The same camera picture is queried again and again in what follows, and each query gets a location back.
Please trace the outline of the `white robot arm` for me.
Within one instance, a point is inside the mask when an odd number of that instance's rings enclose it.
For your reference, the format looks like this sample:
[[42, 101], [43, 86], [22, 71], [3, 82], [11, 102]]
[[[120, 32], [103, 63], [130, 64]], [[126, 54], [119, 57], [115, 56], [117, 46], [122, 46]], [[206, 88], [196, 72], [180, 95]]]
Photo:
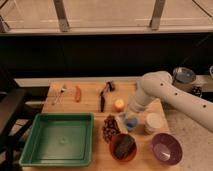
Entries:
[[136, 118], [155, 98], [159, 98], [213, 133], [213, 103], [176, 88], [172, 81], [166, 71], [141, 76], [137, 90], [129, 99], [126, 118]]

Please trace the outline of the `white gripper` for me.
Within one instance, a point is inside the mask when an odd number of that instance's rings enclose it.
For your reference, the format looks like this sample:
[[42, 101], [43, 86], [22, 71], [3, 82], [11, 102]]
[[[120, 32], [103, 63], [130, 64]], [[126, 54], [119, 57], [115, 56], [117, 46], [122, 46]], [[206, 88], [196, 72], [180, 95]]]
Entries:
[[131, 95], [128, 101], [128, 108], [133, 111], [125, 113], [126, 122], [135, 122], [137, 120], [137, 113], [143, 112], [147, 109], [150, 103], [150, 98], [148, 96], [136, 96]]

